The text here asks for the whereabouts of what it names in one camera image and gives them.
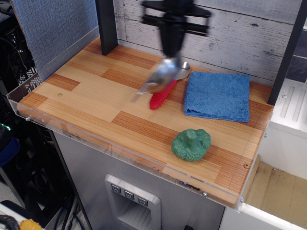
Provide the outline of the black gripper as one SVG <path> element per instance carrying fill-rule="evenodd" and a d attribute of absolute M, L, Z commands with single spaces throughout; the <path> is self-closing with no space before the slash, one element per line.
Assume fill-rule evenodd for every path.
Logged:
<path fill-rule="evenodd" d="M 207 36 L 209 32 L 209 18 L 212 13 L 195 5 L 192 0 L 144 0 L 142 6 L 142 23 L 159 26 L 163 53 L 167 57 L 178 56 L 185 33 Z M 147 9 L 163 12 L 164 15 L 149 15 L 146 13 Z M 188 16 L 204 18 L 205 23 L 189 23 Z"/>

